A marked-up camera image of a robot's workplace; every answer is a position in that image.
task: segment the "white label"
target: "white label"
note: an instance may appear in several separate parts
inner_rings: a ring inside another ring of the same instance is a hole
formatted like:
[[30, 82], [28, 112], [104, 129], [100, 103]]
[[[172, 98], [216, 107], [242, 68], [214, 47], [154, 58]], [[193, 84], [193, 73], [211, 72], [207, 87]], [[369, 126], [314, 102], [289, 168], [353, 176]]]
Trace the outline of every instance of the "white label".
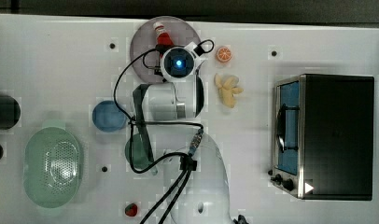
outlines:
[[167, 33], [163, 26], [157, 27], [157, 29], [155, 29], [155, 32], [157, 32], [157, 38], [158, 38], [158, 36], [160, 36], [161, 34], [163, 34], [163, 33]]
[[305, 183], [305, 193], [311, 191], [312, 189], [314, 189], [314, 187], [308, 185], [307, 183]]

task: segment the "plastic toy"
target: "plastic toy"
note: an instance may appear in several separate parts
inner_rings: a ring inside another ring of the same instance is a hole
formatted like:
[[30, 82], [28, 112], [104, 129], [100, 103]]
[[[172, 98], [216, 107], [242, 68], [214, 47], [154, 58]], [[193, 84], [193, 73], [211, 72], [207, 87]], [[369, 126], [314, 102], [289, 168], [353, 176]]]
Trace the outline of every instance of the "plastic toy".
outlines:
[[227, 80], [225, 80], [224, 84], [222, 84], [221, 76], [219, 74], [216, 74], [215, 76], [215, 83], [218, 87], [218, 93], [222, 99], [222, 103], [229, 108], [234, 108], [236, 104], [236, 100], [233, 95], [239, 94], [243, 91], [243, 88], [236, 87], [238, 82], [238, 77], [230, 76]]
[[137, 215], [137, 205], [135, 203], [131, 203], [125, 208], [125, 215], [128, 217], [135, 217]]
[[232, 58], [231, 50], [223, 46], [216, 52], [216, 58], [221, 63], [227, 63]]

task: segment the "round plate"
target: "round plate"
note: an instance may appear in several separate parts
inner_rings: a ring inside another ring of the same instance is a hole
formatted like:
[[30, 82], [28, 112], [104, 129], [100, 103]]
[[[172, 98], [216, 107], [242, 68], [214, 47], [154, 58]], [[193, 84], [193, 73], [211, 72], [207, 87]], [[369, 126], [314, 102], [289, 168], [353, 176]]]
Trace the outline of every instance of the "round plate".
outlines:
[[111, 133], [125, 126], [126, 116], [114, 101], [103, 101], [93, 109], [92, 120], [100, 131]]
[[[147, 50], [154, 49], [157, 45], [157, 36], [153, 28], [153, 24], [156, 21], [159, 21], [164, 25], [175, 45], [186, 46], [190, 42], [194, 42], [195, 44], [201, 42], [201, 38], [196, 31], [185, 21], [176, 17], [157, 17], [144, 23], [134, 34], [130, 49], [131, 61]], [[158, 52], [149, 53], [145, 59], [146, 64], [148, 66], [155, 66], [158, 62], [158, 58]], [[147, 69], [143, 65], [141, 59], [133, 64], [133, 69], [146, 83], [162, 83], [163, 77], [154, 75], [154, 70]]]

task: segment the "orange slice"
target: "orange slice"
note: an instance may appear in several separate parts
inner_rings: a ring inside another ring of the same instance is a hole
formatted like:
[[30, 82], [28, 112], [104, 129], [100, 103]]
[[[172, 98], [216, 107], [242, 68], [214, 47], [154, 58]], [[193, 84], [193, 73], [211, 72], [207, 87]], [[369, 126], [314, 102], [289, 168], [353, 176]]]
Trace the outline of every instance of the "orange slice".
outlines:
[[232, 57], [231, 50], [227, 47], [221, 47], [217, 50], [216, 57], [219, 62], [226, 63]]

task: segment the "camera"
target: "camera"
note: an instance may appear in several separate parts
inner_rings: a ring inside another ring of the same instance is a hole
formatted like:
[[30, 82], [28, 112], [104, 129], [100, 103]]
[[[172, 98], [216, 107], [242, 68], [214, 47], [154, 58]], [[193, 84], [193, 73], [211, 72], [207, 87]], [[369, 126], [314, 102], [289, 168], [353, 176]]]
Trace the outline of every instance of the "camera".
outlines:
[[186, 47], [172, 47], [163, 53], [161, 72], [168, 82], [183, 82], [194, 79], [199, 67], [204, 62], [202, 49], [191, 42]]

